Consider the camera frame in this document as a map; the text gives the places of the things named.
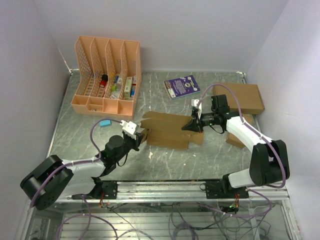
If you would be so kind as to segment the brown cardboard box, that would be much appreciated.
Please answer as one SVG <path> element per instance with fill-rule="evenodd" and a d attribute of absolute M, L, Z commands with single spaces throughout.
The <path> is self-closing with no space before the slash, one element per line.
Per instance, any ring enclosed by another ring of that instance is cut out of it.
<path fill-rule="evenodd" d="M 183 130 L 191 116 L 148 111 L 142 116 L 140 127 L 146 130 L 146 143 L 151 146 L 186 150 L 189 144 L 202 145 L 203 132 Z"/>

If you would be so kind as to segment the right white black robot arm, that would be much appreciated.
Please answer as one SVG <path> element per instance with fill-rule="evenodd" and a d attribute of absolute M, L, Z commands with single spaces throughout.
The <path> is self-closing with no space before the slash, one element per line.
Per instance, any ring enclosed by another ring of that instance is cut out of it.
<path fill-rule="evenodd" d="M 202 113 L 202 104 L 192 99 L 191 120 L 183 131 L 202 133 L 204 127 L 220 126 L 222 132 L 237 137 L 251 152 L 249 168 L 223 176 L 221 194 L 233 197 L 238 189 L 253 186 L 282 188 L 290 177 L 287 146 L 255 129 L 238 111 L 231 111 L 225 95 L 211 98 L 211 112 Z"/>

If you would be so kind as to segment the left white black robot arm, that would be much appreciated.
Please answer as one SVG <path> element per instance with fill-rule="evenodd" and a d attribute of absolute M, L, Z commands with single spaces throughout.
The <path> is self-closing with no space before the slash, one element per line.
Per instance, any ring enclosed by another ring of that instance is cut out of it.
<path fill-rule="evenodd" d="M 84 195 L 98 199 L 109 192 L 101 178 L 120 167 L 120 161 L 127 160 L 131 150 L 139 151 L 147 135 L 146 131 L 135 137 L 114 135 L 92 159 L 71 161 L 51 155 L 21 181 L 20 188 L 30 199 L 30 206 L 39 211 L 61 198 Z"/>

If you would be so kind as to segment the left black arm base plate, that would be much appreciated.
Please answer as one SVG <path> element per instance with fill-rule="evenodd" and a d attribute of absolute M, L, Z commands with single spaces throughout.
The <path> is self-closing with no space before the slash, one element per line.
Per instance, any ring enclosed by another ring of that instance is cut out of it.
<path fill-rule="evenodd" d="M 116 181 L 97 182 L 93 190 L 82 195 L 86 200 L 115 200 L 118 193 L 118 183 Z"/>

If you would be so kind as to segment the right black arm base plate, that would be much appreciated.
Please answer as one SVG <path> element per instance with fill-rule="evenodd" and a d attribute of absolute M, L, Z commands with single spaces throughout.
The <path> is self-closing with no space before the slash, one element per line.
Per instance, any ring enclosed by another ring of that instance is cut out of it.
<path fill-rule="evenodd" d="M 205 192 L 207 199 L 248 199 L 249 193 L 246 187 L 232 188 L 222 180 L 205 181 L 199 185 L 200 190 Z"/>

